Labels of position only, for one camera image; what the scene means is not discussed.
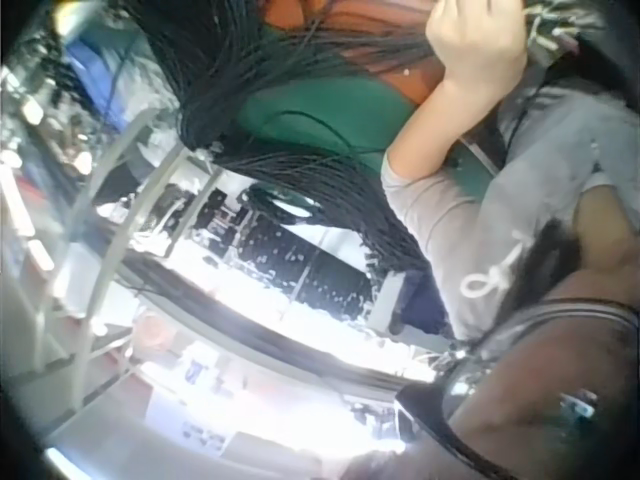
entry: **blue object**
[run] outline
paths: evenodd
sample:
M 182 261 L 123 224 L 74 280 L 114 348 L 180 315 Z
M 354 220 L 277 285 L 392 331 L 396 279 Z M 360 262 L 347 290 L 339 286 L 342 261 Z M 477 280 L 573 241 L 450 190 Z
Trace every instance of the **blue object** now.
M 69 43 L 66 51 L 71 67 L 93 100 L 96 109 L 105 116 L 107 123 L 122 132 L 127 126 L 127 121 L 116 91 L 113 92 L 113 98 L 109 101 L 114 77 L 106 62 L 80 39 Z

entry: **green fabric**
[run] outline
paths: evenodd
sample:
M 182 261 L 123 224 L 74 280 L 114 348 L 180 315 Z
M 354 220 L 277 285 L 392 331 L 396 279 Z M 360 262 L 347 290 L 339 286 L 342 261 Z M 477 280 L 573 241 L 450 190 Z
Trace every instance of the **green fabric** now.
M 359 154 L 378 175 L 384 151 L 415 106 L 403 95 L 371 77 L 303 80 L 253 95 L 237 121 L 258 137 Z M 464 146 L 452 151 L 454 178 L 466 194 L 482 199 L 490 172 Z

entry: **sleeve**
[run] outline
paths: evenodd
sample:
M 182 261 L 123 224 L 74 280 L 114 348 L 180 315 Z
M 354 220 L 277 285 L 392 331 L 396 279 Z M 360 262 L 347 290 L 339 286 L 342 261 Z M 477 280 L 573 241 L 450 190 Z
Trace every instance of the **sleeve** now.
M 455 317 L 459 310 L 460 282 L 467 273 L 467 257 L 474 250 L 480 207 L 444 170 L 412 182 L 395 174 L 385 157 L 381 177 L 391 209 L 416 238 L 431 263 L 455 331 L 459 321 Z

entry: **glasses frame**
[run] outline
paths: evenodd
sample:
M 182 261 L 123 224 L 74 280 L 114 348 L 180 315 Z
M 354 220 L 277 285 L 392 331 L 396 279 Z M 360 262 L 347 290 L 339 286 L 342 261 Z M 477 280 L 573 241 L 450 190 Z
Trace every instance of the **glasses frame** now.
M 490 480 L 519 480 L 508 469 L 496 465 L 466 445 L 453 432 L 443 412 L 444 398 L 451 380 L 455 378 L 460 367 L 476 359 L 486 341 L 496 333 L 508 334 L 515 331 L 515 335 L 512 336 L 518 338 L 511 343 L 512 347 L 532 331 L 532 325 L 567 316 L 602 318 L 635 330 L 638 330 L 640 323 L 640 315 L 636 310 L 615 302 L 590 299 L 541 302 L 517 312 L 510 321 L 485 334 L 470 349 L 467 356 L 456 362 L 452 368 L 448 368 L 434 383 L 411 383 L 403 387 L 396 395 L 396 405 L 442 448 L 470 469 Z

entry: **orange fabric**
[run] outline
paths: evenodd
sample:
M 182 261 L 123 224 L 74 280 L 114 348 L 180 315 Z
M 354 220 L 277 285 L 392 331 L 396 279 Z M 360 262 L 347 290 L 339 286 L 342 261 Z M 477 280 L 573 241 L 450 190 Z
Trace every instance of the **orange fabric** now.
M 328 0 L 268 0 L 265 20 L 283 30 L 302 26 L 302 5 L 309 13 L 326 7 Z M 336 29 L 383 31 L 389 26 L 412 25 L 423 30 L 435 0 L 338 0 L 327 14 L 325 25 Z M 358 62 L 355 52 L 342 52 Z M 442 80 L 444 69 L 435 58 L 404 72 L 385 73 L 380 78 L 405 95 L 413 103 L 422 103 Z

